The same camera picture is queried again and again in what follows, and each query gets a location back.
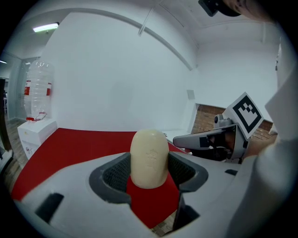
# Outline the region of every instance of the white box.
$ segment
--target white box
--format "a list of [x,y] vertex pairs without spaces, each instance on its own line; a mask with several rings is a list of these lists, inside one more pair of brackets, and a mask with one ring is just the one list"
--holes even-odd
[[27,158],[30,159],[39,146],[56,130],[56,121],[49,118],[36,122],[27,121],[20,125],[18,133]]

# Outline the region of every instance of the ceiling light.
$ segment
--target ceiling light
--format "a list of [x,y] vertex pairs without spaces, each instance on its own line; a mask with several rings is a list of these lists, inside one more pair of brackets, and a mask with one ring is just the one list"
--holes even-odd
[[33,28],[33,30],[35,32],[41,32],[41,31],[56,29],[58,26],[59,26],[59,23],[53,23],[53,24],[48,24],[48,25],[44,25],[44,26],[35,27],[35,28]]

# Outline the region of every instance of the red table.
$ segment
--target red table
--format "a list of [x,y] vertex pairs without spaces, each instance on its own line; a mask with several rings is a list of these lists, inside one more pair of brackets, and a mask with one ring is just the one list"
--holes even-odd
[[[21,201],[33,188],[67,166],[129,152],[134,134],[59,128],[27,162],[14,185],[12,198]],[[169,150],[182,152],[170,143]],[[156,189],[141,189],[129,178],[127,193],[131,196],[132,211],[148,228],[161,223],[178,208],[179,191],[170,174]]]

